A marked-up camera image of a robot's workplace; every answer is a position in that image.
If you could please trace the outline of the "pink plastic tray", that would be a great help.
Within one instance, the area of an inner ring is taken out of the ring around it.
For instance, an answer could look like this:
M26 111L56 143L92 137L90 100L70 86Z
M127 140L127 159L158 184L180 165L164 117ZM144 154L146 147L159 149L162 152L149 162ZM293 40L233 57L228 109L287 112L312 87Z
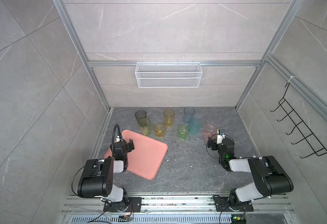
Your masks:
M130 130L121 134L126 142L132 140L134 144L134 150L128 153L127 171L147 180L154 179L168 150L167 144Z

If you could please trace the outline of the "light green tall glass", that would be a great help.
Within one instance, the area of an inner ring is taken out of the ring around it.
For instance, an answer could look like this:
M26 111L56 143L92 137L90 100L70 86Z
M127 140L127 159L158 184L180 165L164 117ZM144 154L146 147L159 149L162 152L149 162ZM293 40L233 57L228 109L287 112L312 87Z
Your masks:
M151 133L151 121L149 118L143 118L139 121L141 132L144 136L150 136Z

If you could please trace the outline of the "dark grey tall glass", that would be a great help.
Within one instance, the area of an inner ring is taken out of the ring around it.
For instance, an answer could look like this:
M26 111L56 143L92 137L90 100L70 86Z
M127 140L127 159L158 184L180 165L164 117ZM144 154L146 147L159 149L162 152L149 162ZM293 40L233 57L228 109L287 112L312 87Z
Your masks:
M135 112L135 118L140 127L146 127L147 113L144 110L138 110Z

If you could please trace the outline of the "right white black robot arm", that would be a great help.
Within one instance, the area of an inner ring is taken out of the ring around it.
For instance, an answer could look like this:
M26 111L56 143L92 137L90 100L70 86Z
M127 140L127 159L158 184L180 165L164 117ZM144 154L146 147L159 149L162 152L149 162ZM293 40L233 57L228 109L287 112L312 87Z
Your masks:
M291 178L273 156L235 157L235 142L223 134L208 138L206 149L218 152L218 162L227 172L244 172L252 175L253 182L230 191L227 198L221 197L218 205L223 210L247 209L253 200L285 194L294 189Z

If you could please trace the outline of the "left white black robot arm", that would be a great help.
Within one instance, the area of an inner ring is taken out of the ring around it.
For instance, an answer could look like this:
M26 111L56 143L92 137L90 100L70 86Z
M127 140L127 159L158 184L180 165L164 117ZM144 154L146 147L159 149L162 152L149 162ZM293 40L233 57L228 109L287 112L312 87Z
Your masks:
M124 140L119 124L115 124L110 151L111 156L104 159L89 159L79 169L82 172L77 188L74 182L71 189L80 198L100 198L115 206L129 206L127 191L114 185L114 174L127 170L128 153L135 149L133 140Z

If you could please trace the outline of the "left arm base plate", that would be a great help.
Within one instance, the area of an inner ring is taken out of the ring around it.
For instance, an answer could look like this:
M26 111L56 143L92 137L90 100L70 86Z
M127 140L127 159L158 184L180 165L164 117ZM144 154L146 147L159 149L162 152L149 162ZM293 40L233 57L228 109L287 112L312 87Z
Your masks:
M103 211L108 212L140 212L142 207L142 197L128 197L121 202L104 202Z

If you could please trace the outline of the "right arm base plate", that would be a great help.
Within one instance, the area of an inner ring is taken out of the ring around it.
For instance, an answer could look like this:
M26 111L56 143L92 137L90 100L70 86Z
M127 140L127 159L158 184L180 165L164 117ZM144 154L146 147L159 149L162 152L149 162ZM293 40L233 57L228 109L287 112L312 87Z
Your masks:
M229 197L213 196L216 211L219 212L251 212L254 211L251 202L234 203Z

